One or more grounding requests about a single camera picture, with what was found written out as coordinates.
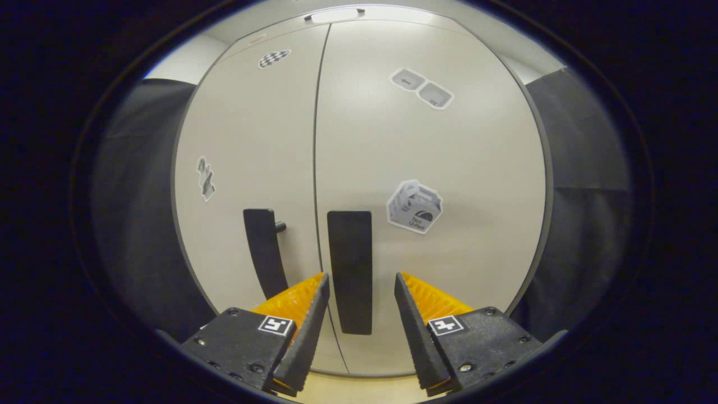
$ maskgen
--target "screw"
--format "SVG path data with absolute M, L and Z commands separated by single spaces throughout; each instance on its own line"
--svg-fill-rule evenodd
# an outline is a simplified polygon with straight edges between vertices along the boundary
M 264 373 L 264 366 L 260 364 L 253 363 L 249 366 L 249 369 L 255 373 Z

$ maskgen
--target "cabinet door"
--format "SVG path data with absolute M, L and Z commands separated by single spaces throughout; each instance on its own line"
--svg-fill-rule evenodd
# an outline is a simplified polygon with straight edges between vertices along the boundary
M 448 90 L 445 109 L 392 84 L 407 68 Z M 372 334 L 337 337 L 350 374 L 413 372 L 393 295 L 397 271 L 466 304 L 504 311 L 526 279 L 545 201 L 544 157 L 513 76 L 474 37 L 422 24 L 333 24 L 320 78 L 317 213 L 331 271 L 327 212 L 369 210 L 373 227 Z M 400 182 L 443 197 L 422 235 L 387 222 Z M 330 303 L 337 316 L 335 294 Z
M 245 208 L 271 208 L 289 286 L 320 271 L 314 221 L 314 101 L 328 26 L 262 42 L 222 60 L 197 88 L 174 162 L 174 207 L 187 261 L 218 311 L 265 301 L 250 256 Z M 270 52 L 291 50 L 260 68 Z M 206 158 L 215 192 L 199 187 Z M 328 315 L 313 367 L 346 372 Z

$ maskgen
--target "checkerboard sticker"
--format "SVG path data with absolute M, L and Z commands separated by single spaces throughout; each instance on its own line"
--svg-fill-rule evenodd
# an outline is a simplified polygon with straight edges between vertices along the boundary
M 464 326 L 462 326 L 454 316 L 429 320 L 429 325 L 431 326 L 435 336 L 446 335 L 464 329 Z
M 277 335 L 286 335 L 292 320 L 282 317 L 267 316 L 259 326 L 259 331 L 269 332 Z
M 272 65 L 275 65 L 276 63 L 279 63 L 280 60 L 286 58 L 291 52 L 291 50 L 285 49 L 278 52 L 267 53 L 259 60 L 259 68 L 266 69 Z

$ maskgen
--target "sticker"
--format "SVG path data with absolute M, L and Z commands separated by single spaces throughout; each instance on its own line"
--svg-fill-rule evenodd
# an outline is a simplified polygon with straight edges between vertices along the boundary
M 454 96 L 434 83 L 427 83 L 418 92 L 419 98 L 436 109 L 444 109 L 449 106 Z
M 212 195 L 215 194 L 215 184 L 212 182 L 212 179 L 214 179 L 215 173 L 210 169 L 209 163 L 207 163 L 207 159 L 202 156 L 197 161 L 197 172 L 200 174 L 200 190 L 202 191 L 202 197 L 205 199 L 205 202 L 209 201 L 210 198 L 212 198 Z
M 292 320 L 288 318 L 267 316 L 259 325 L 258 330 L 284 336 L 290 326 L 292 326 Z
M 435 336 L 442 336 L 452 332 L 461 331 L 464 326 L 454 316 L 447 316 L 429 320 L 429 325 Z
M 442 215 L 443 203 L 435 190 L 418 180 L 404 181 L 386 202 L 386 219 L 394 226 L 426 234 Z
M 279 63 L 280 60 L 286 58 L 291 52 L 291 50 L 285 49 L 280 50 L 279 52 L 267 53 L 259 60 L 259 68 L 266 69 L 269 66 Z
M 426 81 L 425 78 L 409 69 L 399 69 L 389 79 L 392 83 L 407 91 L 415 91 Z

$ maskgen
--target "black fabric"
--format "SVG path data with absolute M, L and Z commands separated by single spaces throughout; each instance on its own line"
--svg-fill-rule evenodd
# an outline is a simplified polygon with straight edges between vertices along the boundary
M 147 325 L 184 341 L 214 317 L 174 228 L 174 140 L 195 86 L 144 80 L 113 116 L 92 173 L 93 227 L 117 293 Z
M 620 136 L 568 70 L 529 83 L 551 150 L 554 205 L 541 261 L 511 318 L 545 341 L 601 301 L 630 229 L 630 176 Z

